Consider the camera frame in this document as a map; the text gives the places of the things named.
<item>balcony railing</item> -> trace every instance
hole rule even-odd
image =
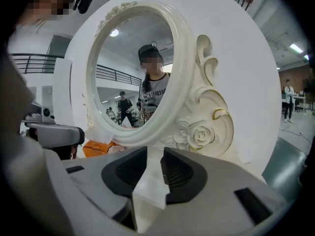
[[[45,54],[14,53],[11,55],[17,68],[24,74],[54,73],[56,58],[64,59],[63,56]],[[96,77],[135,86],[141,85],[141,79],[102,65],[96,65]]]

